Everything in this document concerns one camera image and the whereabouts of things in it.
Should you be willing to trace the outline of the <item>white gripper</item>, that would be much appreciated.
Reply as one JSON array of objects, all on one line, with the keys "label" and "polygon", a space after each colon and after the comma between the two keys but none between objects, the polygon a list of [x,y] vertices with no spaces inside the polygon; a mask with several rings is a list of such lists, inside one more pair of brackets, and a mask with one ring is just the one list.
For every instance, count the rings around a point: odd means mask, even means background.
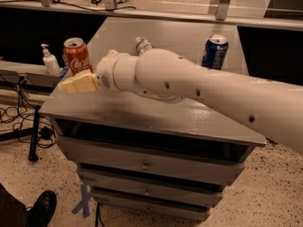
[{"label": "white gripper", "polygon": [[119,92],[114,79],[114,71],[116,63],[127,56],[127,53],[118,53],[114,49],[110,49],[105,57],[97,64],[94,74],[87,73],[80,76],[65,79],[61,83],[62,89],[68,94],[95,92],[99,86],[107,91]]}]

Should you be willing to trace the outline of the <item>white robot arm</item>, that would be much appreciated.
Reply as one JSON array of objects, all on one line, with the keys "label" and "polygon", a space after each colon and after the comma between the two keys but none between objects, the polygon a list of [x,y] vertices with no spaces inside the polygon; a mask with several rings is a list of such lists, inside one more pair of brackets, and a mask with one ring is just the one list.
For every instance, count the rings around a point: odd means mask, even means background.
[{"label": "white robot arm", "polygon": [[173,102],[190,98],[296,151],[303,150],[303,88],[209,69],[166,49],[139,56],[111,50],[94,72],[60,83],[67,93],[99,88]]}]

